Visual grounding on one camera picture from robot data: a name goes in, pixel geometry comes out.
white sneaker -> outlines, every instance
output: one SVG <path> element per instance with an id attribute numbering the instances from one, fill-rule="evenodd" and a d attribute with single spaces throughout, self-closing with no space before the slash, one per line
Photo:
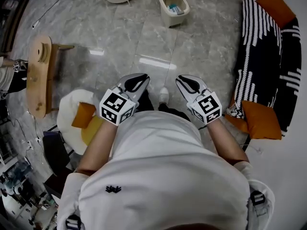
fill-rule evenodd
<path id="1" fill-rule="evenodd" d="M 166 87 L 163 87 L 160 90 L 159 104 L 165 103 L 167 105 L 168 104 L 168 100 L 169 100 L 168 89 Z"/>

buckle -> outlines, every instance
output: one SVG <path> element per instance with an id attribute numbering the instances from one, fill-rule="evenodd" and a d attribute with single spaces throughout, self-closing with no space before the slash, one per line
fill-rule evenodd
<path id="1" fill-rule="evenodd" d="M 253 202 L 253 206 L 257 206 L 265 202 L 265 196 L 259 191 L 254 191 L 250 194 L 250 200 Z"/>
<path id="2" fill-rule="evenodd" d="M 66 219 L 66 228 L 70 230 L 81 230 L 81 219 L 77 215 L 71 215 Z"/>

marble floor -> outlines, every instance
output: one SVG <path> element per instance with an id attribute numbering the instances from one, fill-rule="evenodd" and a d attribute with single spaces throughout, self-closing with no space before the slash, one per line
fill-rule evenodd
<path id="1" fill-rule="evenodd" d="M 58 55 L 53 86 L 53 106 L 75 88 L 95 90 L 98 96 L 129 73 L 144 72 L 151 77 L 148 90 L 155 108 L 159 90 L 170 91 L 169 106 L 189 115 L 196 127 L 202 123 L 192 117 L 175 84 L 179 74 L 200 76 L 217 93 L 223 108 L 229 104 L 234 87 L 232 69 L 240 37 L 241 0 L 187 0 L 190 13 L 180 26 L 165 28 L 160 17 L 159 0 L 131 0 L 111 4 L 106 0 L 60 0 L 32 29 L 32 24 L 56 0 L 30 0 L 21 19 L 11 58 L 28 58 L 29 46 L 40 34 L 54 43 L 75 45 Z M 12 119 L 17 118 L 34 150 L 27 156 L 34 168 L 38 188 L 50 175 L 42 147 L 36 136 L 56 124 L 57 113 L 42 120 L 27 112 L 25 90 L 8 96 Z M 240 133 L 222 118 L 237 138 Z M 6 125 L 12 145 L 20 156 L 27 143 L 18 124 Z M 206 129 L 201 130 L 204 146 L 213 149 Z"/>

orange cushion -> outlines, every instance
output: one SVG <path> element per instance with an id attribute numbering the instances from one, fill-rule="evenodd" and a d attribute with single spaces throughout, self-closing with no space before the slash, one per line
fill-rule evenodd
<path id="1" fill-rule="evenodd" d="M 225 115 L 225 118 L 242 132 L 248 133 L 248 124 L 244 119 L 232 117 L 228 114 Z"/>
<path id="2" fill-rule="evenodd" d="M 295 14 L 283 0 L 257 0 L 257 3 L 275 20 L 281 29 L 295 18 Z"/>
<path id="3" fill-rule="evenodd" d="M 274 110 L 259 103 L 242 101 L 251 139 L 282 139 Z"/>
<path id="4" fill-rule="evenodd" d="M 90 121 L 92 120 L 92 116 L 95 110 L 96 108 L 94 105 L 80 102 L 77 114 L 71 126 L 76 127 L 76 128 L 86 128 L 88 124 L 90 123 Z"/>
<path id="5" fill-rule="evenodd" d="M 81 138 L 87 146 L 90 144 L 91 140 L 93 139 L 97 130 L 100 128 L 103 121 L 104 119 L 95 115 L 94 117 L 92 117 L 87 128 L 81 129 Z"/>

wooden chair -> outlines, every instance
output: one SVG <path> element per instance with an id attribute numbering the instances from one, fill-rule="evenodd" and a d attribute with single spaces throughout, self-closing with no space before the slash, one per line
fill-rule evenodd
<path id="1" fill-rule="evenodd" d="M 32 45 L 29 55 L 27 73 L 27 103 L 29 112 L 44 118 L 52 108 L 52 81 L 59 49 L 71 49 L 74 46 L 52 44 L 49 36 L 38 36 Z"/>

